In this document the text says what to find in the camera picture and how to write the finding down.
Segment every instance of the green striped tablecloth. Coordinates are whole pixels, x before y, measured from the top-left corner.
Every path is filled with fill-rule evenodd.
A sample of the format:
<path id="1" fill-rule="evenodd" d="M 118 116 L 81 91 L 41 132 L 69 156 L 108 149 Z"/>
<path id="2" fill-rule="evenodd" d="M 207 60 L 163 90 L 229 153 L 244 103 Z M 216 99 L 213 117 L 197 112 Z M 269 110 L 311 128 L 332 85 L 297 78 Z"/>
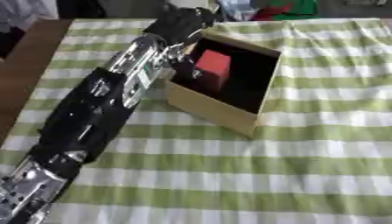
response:
<path id="1" fill-rule="evenodd" d="M 72 24 L 0 150 L 1 172 L 32 147 L 60 99 L 148 23 Z M 213 29 L 283 51 L 257 139 L 168 106 L 159 81 L 46 223 L 391 223 L 388 28 L 327 19 Z"/>

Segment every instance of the red block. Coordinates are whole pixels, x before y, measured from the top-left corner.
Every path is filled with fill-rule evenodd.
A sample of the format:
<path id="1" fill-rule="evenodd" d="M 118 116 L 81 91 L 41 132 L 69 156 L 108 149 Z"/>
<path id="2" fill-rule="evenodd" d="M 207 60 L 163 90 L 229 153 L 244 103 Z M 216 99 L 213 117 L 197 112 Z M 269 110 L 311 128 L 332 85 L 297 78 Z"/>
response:
<path id="1" fill-rule="evenodd" d="M 219 92 L 228 78 L 230 60 L 230 57 L 225 54 L 205 50 L 196 63 L 196 67 L 203 74 L 198 79 L 199 83 L 208 90 Z"/>

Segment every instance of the open box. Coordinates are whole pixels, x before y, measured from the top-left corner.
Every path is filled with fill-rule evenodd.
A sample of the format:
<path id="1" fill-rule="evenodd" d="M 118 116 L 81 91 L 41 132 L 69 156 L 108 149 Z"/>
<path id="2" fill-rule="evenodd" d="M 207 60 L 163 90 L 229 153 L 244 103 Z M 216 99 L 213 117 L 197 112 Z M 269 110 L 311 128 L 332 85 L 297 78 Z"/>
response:
<path id="1" fill-rule="evenodd" d="M 280 52 L 208 31 L 188 50 L 197 61 L 206 50 L 231 57 L 230 74 L 219 93 L 175 73 L 165 85 L 167 101 L 190 114 L 252 137 L 265 96 L 275 76 Z"/>

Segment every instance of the white stripe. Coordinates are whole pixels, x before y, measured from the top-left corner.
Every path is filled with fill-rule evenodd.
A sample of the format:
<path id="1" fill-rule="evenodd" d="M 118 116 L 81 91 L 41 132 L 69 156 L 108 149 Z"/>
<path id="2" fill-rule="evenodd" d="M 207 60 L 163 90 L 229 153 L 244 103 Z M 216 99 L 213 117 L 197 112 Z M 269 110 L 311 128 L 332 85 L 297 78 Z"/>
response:
<path id="1" fill-rule="evenodd" d="M 221 23 L 226 26 L 260 26 L 270 24 L 295 24 L 295 25 L 340 25 L 342 23 L 354 22 L 378 22 L 379 18 L 323 18 L 323 19 L 302 19 L 302 20 L 287 20 L 287 21 L 245 21 L 245 22 L 225 22 Z"/>
<path id="2" fill-rule="evenodd" d="M 83 79 L 88 76 L 93 69 L 80 69 L 80 68 L 68 68 L 68 69 L 46 69 L 43 80 L 57 80 L 57 79 Z"/>
<path id="3" fill-rule="evenodd" d="M 281 65 L 278 74 L 291 78 L 345 78 L 376 77 L 391 74 L 392 63 L 380 66 L 328 66 L 328 67 L 290 67 Z"/>
<path id="4" fill-rule="evenodd" d="M 51 110 L 23 110 L 18 123 L 43 123 L 52 113 Z M 135 111 L 127 124 L 141 125 L 202 125 L 211 126 L 210 122 L 199 119 L 185 112 L 140 112 Z"/>
<path id="5" fill-rule="evenodd" d="M 100 29 L 118 29 L 118 28 L 145 28 L 154 20 L 151 19 L 118 19 L 118 20 L 75 20 L 70 30 L 100 30 Z"/>
<path id="6" fill-rule="evenodd" d="M 275 87 L 268 99 L 294 101 L 356 101 L 361 99 L 392 99 L 392 86 L 365 88 L 293 88 Z"/>
<path id="7" fill-rule="evenodd" d="M 2 149 L 28 151 L 38 138 L 9 136 Z M 172 147 L 160 150 L 162 145 Z M 181 154 L 209 157 L 267 157 L 267 158 L 392 158 L 392 142 L 312 141 L 221 141 L 118 137 L 106 152 Z"/>
<path id="8" fill-rule="evenodd" d="M 334 25 L 347 22 L 361 24 L 363 22 L 379 22 L 379 18 L 323 18 L 323 19 L 302 19 L 302 20 L 288 20 L 286 22 L 294 25 Z"/>
<path id="9" fill-rule="evenodd" d="M 279 31 L 270 31 L 263 32 L 262 28 L 260 31 L 254 33 L 243 33 L 238 32 L 237 30 L 230 29 L 231 27 L 223 27 L 226 29 L 225 31 L 216 31 L 216 33 L 224 36 L 230 36 L 235 39 L 244 39 L 247 41 L 270 41 L 273 39 L 320 39 L 320 40 L 329 40 L 329 39 L 357 39 L 363 38 L 366 33 L 370 32 L 367 35 L 370 35 L 370 39 L 376 41 L 376 38 L 387 38 L 389 37 L 389 33 L 383 27 L 374 27 L 367 28 L 357 31 L 334 31 L 334 30 L 324 30 L 324 31 L 292 31 L 291 29 L 283 28 Z"/>
<path id="10" fill-rule="evenodd" d="M 23 110 L 18 123 L 43 123 L 51 110 Z M 136 111 L 126 122 L 135 125 L 203 125 L 210 122 L 184 112 L 140 112 Z M 352 127 L 392 126 L 392 113 L 350 111 L 318 113 L 263 113 L 259 125 L 277 127 L 306 127 L 312 125 L 346 125 Z"/>
<path id="11" fill-rule="evenodd" d="M 133 39 L 137 38 L 136 35 L 118 35 L 111 34 L 106 36 L 65 36 L 62 45 L 78 45 L 78 44 L 123 44 L 130 43 Z"/>
<path id="12" fill-rule="evenodd" d="M 14 166 L 0 165 L 0 170 L 3 173 L 9 173 L 12 169 Z M 293 176 L 84 167 L 73 184 L 76 186 L 127 186 L 204 192 L 392 196 L 392 178 L 390 176 Z"/>
<path id="13" fill-rule="evenodd" d="M 148 206 L 53 205 L 47 223 L 56 224 L 225 224 L 233 218 L 238 224 L 369 224 L 391 223 L 392 216 L 367 217 L 352 214 L 220 211 Z"/>
<path id="14" fill-rule="evenodd" d="M 39 87 L 31 94 L 31 100 L 48 100 L 48 99 L 64 99 L 71 88 L 43 88 Z M 144 99 L 162 100 L 165 98 L 164 90 L 162 88 L 149 89 L 143 96 Z"/>
<path id="15" fill-rule="evenodd" d="M 283 55 L 287 60 L 291 58 L 311 60 L 314 57 L 326 57 L 330 61 L 336 60 L 336 57 L 374 57 L 374 56 L 389 56 L 392 55 L 392 46 L 385 45 L 380 47 L 380 43 L 374 45 L 367 45 L 361 48 L 355 46 L 345 46 L 341 48 L 335 47 L 304 47 L 293 48 L 289 46 L 283 47 Z"/>
<path id="16" fill-rule="evenodd" d="M 312 125 L 346 125 L 353 127 L 392 126 L 392 113 L 349 111 L 318 113 L 263 113 L 260 125 L 279 127 L 306 127 Z"/>

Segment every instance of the metallic robot arm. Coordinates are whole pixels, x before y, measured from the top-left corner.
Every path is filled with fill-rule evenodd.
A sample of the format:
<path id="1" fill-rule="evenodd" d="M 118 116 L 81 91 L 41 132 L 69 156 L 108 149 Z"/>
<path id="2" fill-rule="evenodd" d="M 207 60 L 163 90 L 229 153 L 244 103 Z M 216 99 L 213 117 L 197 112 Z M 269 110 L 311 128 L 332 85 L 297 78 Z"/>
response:
<path id="1" fill-rule="evenodd" d="M 184 48 L 213 23 L 209 10 L 171 8 L 88 75 L 47 118 L 38 143 L 15 171 L 0 181 L 0 224 L 41 223 L 81 167 L 116 137 L 162 68 L 181 64 Z"/>

